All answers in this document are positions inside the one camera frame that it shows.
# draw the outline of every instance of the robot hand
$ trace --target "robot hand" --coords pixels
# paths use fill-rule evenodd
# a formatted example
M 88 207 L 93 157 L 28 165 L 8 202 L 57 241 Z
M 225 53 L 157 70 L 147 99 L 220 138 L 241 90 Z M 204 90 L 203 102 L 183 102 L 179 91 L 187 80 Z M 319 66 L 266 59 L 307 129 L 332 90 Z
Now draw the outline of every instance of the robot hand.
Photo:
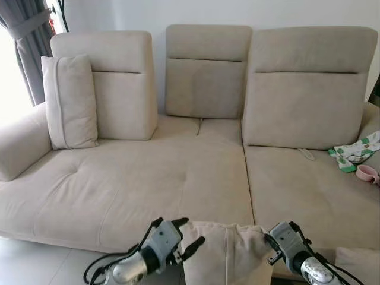
M 274 265 L 281 258 L 284 259 L 286 267 L 293 274 L 300 274 L 313 285 L 350 285 L 340 276 L 336 270 L 340 270 L 354 279 L 358 284 L 363 283 L 346 270 L 332 266 L 320 254 L 316 254 L 311 248 L 311 241 L 305 239 L 300 227 L 294 223 L 279 223 L 269 234 L 265 234 L 265 239 L 276 251 L 268 259 L 270 265 Z
M 180 218 L 174 221 L 164 221 L 162 218 L 158 218 L 152 222 L 140 244 L 135 245 L 128 252 L 107 254 L 91 263 L 84 272 L 84 282 L 89 285 L 133 285 L 152 272 L 162 273 L 166 265 L 183 263 L 205 241 L 205 238 L 201 236 L 190 244 L 183 254 L 180 253 L 178 244 L 183 239 L 183 234 L 179 228 L 188 221 L 188 218 Z M 156 229 L 148 238 L 152 228 Z M 91 281 L 88 281 L 87 274 L 89 269 L 103 258 L 112 256 L 119 258 L 105 266 L 99 267 L 93 274 Z M 95 283 L 96 279 L 103 274 L 106 275 L 106 279 Z

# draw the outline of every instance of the sofa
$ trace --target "sofa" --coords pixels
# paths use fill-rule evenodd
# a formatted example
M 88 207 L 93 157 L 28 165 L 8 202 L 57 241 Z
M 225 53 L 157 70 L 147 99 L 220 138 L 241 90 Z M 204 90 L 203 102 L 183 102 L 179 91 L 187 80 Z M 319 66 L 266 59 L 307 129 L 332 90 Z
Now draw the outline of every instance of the sofa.
M 186 216 L 293 220 L 330 262 L 339 246 L 379 249 L 379 188 L 326 151 L 380 128 L 364 102 L 376 41 L 364 27 L 172 25 L 158 114 L 149 33 L 54 36 L 54 56 L 90 58 L 99 146 L 53 150 L 45 103 L 1 129 L 0 235 L 115 252 Z M 379 171 L 379 154 L 365 163 Z M 294 278 L 280 262 L 274 275 Z

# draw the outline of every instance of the gray curtain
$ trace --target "gray curtain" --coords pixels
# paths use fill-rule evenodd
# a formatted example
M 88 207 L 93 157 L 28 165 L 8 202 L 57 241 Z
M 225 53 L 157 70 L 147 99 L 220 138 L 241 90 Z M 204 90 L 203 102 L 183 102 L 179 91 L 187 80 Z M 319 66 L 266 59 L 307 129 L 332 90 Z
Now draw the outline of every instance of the gray curtain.
M 34 105 L 45 100 L 41 56 L 52 56 L 49 14 L 43 0 L 0 0 L 0 25 L 14 39 L 18 66 Z

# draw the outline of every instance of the sofa armrest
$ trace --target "sofa armrest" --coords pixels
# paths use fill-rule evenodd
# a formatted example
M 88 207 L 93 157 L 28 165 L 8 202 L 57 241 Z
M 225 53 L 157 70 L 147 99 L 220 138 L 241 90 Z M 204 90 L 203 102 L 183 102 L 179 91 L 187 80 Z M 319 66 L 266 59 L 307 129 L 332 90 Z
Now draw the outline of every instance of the sofa armrest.
M 360 125 L 359 137 L 362 139 L 375 131 L 380 130 L 380 108 L 372 103 L 365 103 L 364 114 L 362 118 L 362 124 Z M 365 165 L 368 165 L 378 172 L 380 172 L 380 150 L 374 153 L 370 158 L 364 161 Z
M 0 181 L 13 180 L 51 149 L 42 103 L 19 121 L 0 129 Z

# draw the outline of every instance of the pink bowl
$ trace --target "pink bowl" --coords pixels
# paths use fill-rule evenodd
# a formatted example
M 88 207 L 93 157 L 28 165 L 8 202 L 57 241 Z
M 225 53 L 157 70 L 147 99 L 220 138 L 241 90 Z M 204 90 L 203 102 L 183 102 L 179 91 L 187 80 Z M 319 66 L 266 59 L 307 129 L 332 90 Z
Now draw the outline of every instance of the pink bowl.
M 368 165 L 358 165 L 356 170 L 356 176 L 364 181 L 373 181 L 373 184 L 379 183 L 380 177 L 378 172 Z

